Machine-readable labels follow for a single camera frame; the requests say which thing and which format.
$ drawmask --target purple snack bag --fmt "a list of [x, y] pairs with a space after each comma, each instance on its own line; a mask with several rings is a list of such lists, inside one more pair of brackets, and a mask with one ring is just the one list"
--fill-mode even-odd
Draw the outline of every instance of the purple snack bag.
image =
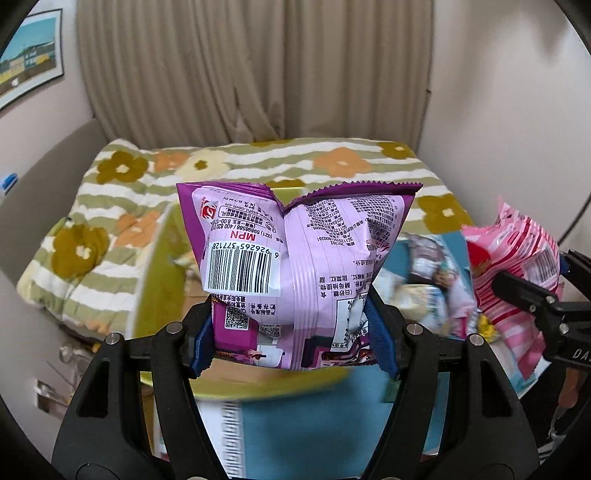
[[343, 183], [284, 207], [262, 184], [179, 183], [217, 355], [290, 370], [375, 363], [365, 299], [420, 187]]

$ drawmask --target nutrition label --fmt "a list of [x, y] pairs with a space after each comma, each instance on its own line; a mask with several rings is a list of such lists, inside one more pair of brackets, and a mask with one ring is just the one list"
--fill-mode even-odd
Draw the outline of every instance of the nutrition label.
[[392, 205], [386, 195], [372, 195], [351, 199], [351, 205], [359, 213], [366, 213], [368, 228], [376, 243], [384, 245], [388, 242], [392, 224], [397, 218], [398, 207]]
[[329, 241], [331, 245], [355, 245], [350, 232], [357, 226], [363, 224], [359, 220], [353, 225], [347, 226], [345, 220], [334, 200], [321, 200], [313, 205], [306, 205], [309, 222], [306, 228], [321, 230], [326, 236], [318, 237], [319, 241]]

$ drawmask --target qr code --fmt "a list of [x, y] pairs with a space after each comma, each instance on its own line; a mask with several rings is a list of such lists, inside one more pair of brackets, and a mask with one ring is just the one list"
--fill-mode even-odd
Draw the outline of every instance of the qr code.
[[281, 325], [259, 325], [261, 332], [271, 338], [279, 338], [281, 336]]
[[226, 322], [224, 327], [228, 330], [248, 330], [250, 318], [238, 309], [228, 307], [226, 309]]

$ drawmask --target blue gripper pad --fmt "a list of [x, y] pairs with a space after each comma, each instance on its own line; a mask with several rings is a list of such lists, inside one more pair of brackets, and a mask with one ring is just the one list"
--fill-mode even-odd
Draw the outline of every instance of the blue gripper pad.
[[214, 353], [213, 320], [210, 315], [205, 321], [201, 332], [195, 339], [195, 357], [191, 363], [191, 370], [193, 370], [193, 373], [195, 373], [197, 377], [201, 375], [201, 372], [211, 366]]
[[393, 338], [390, 337], [378, 309], [369, 296], [365, 302], [363, 311], [368, 318], [369, 341], [374, 350], [378, 365], [390, 378], [397, 380], [400, 369], [396, 363], [396, 344]]

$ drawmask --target barcode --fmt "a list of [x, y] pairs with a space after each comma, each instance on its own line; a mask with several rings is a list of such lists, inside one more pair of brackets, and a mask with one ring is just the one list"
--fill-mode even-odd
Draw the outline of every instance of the barcode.
[[524, 264], [525, 279], [539, 287], [558, 274], [556, 258], [549, 248], [544, 248]]
[[279, 296], [279, 254], [246, 242], [214, 242], [209, 249], [207, 288], [215, 293]]

